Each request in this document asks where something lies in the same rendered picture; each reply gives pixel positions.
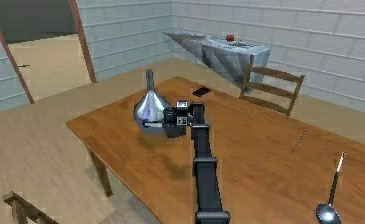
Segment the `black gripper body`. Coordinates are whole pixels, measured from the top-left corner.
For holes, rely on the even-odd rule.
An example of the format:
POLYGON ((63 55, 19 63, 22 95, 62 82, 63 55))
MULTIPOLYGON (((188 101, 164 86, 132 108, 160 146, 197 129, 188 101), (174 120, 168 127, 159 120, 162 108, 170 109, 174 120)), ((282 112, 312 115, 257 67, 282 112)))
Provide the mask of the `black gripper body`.
POLYGON ((177 109, 169 107, 163 110, 164 120, 163 129, 168 138, 181 137, 186 134, 186 128, 184 126, 177 125, 177 109))

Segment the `black flat rectangular object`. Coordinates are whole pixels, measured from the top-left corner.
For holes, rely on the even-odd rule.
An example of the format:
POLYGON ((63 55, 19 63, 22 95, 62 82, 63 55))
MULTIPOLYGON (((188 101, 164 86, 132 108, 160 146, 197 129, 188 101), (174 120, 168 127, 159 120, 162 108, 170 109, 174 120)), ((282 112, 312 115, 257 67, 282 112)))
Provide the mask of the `black flat rectangular object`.
POLYGON ((200 87, 198 89, 196 89, 195 91, 192 92, 192 94, 194 96, 197 96, 197 97, 202 97, 203 95, 207 94, 210 92, 210 89, 207 88, 207 87, 200 87))

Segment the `grey metal counter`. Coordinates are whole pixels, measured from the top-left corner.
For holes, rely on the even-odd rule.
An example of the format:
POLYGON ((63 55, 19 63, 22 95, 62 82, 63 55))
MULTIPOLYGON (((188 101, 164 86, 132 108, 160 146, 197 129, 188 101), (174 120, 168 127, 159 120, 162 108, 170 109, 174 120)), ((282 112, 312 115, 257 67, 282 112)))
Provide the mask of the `grey metal counter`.
POLYGON ((247 67, 266 67, 271 48, 185 31, 165 32, 203 64, 241 88, 247 67))

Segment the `brown wooden table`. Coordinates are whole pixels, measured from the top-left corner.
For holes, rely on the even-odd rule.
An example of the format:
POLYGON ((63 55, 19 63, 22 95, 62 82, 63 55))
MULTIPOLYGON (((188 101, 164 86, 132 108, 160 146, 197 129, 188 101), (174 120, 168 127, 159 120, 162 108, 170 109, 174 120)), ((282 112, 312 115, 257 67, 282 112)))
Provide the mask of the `brown wooden table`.
MULTIPOLYGON (((68 128, 162 222, 193 224, 189 136, 147 135, 133 94, 68 121, 68 128)), ((342 224, 365 224, 365 145, 213 90, 201 97, 231 224, 314 224, 341 153, 334 207, 342 224), (291 154, 301 136, 306 135, 291 154)))

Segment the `brown wooden chair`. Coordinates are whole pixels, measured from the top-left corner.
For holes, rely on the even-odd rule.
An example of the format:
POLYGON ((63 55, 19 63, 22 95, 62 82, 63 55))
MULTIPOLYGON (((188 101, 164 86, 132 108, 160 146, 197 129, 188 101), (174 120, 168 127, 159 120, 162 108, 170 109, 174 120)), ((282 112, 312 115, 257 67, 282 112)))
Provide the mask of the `brown wooden chair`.
POLYGON ((302 83, 304 81, 304 78, 305 78, 304 75, 295 76, 288 72, 274 70, 274 69, 270 69, 270 68, 264 68, 264 67, 253 67, 251 64, 249 64, 247 66, 247 70, 246 70, 246 73, 244 76, 239 98, 242 100, 246 100, 250 103, 259 105, 261 107, 279 112, 286 116, 290 116, 291 112, 293 110, 294 104, 296 102, 296 99, 298 97, 302 83), (272 78, 277 78, 277 79, 281 79, 281 80, 288 81, 291 83, 295 83, 296 84, 295 90, 293 92, 290 92, 285 89, 281 89, 281 88, 278 88, 278 87, 275 87, 275 86, 272 86, 269 84, 254 82, 251 80, 252 73, 260 74, 262 76, 269 76, 272 78), (251 89, 256 89, 256 90, 259 90, 262 92, 266 92, 269 94, 287 98, 290 100, 289 106, 287 108, 285 108, 285 107, 283 107, 279 104, 273 103, 273 102, 269 102, 269 101, 259 99, 256 97, 246 96, 246 92, 251 89))
POLYGON ((28 219, 36 224, 59 224, 56 220, 13 191, 3 195, 2 199, 12 208, 14 224, 28 224, 28 219))

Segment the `thin dark pencil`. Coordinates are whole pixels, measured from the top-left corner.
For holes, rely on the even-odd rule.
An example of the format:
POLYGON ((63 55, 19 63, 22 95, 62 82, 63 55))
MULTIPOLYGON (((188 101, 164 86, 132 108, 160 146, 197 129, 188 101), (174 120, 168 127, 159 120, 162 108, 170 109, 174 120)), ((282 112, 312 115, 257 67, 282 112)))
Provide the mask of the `thin dark pencil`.
POLYGON ((301 136, 299 137, 299 139, 297 140, 296 144, 294 145, 294 147, 291 150, 291 154, 293 154, 296 150, 296 148, 298 147, 298 145, 300 144, 300 142, 302 141, 302 139, 304 138, 304 136, 306 135, 307 130, 304 130, 301 134, 301 136))

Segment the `brown door frame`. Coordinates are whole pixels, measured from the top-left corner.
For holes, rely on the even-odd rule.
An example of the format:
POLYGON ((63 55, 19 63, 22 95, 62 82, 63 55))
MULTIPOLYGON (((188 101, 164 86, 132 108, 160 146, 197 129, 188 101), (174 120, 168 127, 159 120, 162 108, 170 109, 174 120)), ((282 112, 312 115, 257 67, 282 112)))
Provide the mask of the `brown door frame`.
MULTIPOLYGON (((77 2, 76 2, 76 0, 67 0, 67 1, 69 3, 70 11, 71 11, 74 23, 75 23, 75 28, 76 28, 79 43, 80 43, 80 46, 81 46, 81 49, 82 49, 82 54, 83 54, 83 57, 84 57, 84 60, 85 60, 85 63, 86 63, 86 68, 87 68, 87 71, 88 71, 89 79, 92 83, 96 83, 97 79, 96 79, 96 75, 95 75, 95 72, 94 72, 92 59, 91 59, 91 56, 90 56, 90 53, 89 53, 89 48, 88 48, 88 44, 87 44, 87 41, 86 41, 84 28, 83 28, 83 25, 82 25, 80 14, 79 14, 79 9, 78 9, 77 2)), ((11 63, 11 66, 12 66, 14 72, 16 73, 16 75, 18 77, 18 80, 21 84, 21 87, 24 90, 24 94, 26 95, 27 99, 29 100, 29 103, 34 104, 35 101, 34 101, 32 95, 30 93, 30 90, 29 90, 23 76, 22 76, 22 73, 20 72, 20 69, 19 69, 19 67, 18 67, 18 65, 15 61, 15 58, 13 57, 13 55, 10 51, 10 48, 8 47, 8 44, 7 44, 3 34, 1 32, 1 29, 0 29, 0 44, 1 44, 2 48, 4 49, 4 51, 6 53, 6 56, 9 59, 9 61, 11 63)))

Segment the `black-handled metal ladle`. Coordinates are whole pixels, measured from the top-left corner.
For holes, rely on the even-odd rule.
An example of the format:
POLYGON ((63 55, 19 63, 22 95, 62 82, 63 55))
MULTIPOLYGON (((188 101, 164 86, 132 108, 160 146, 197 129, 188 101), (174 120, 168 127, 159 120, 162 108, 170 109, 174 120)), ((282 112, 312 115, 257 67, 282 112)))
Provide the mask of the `black-handled metal ladle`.
POLYGON ((330 189, 330 194, 327 203, 319 203, 315 209, 315 216, 319 224, 341 224, 341 218, 338 212, 333 208, 335 192, 337 188, 339 173, 343 164, 345 153, 342 152, 336 172, 333 177, 333 182, 330 189))

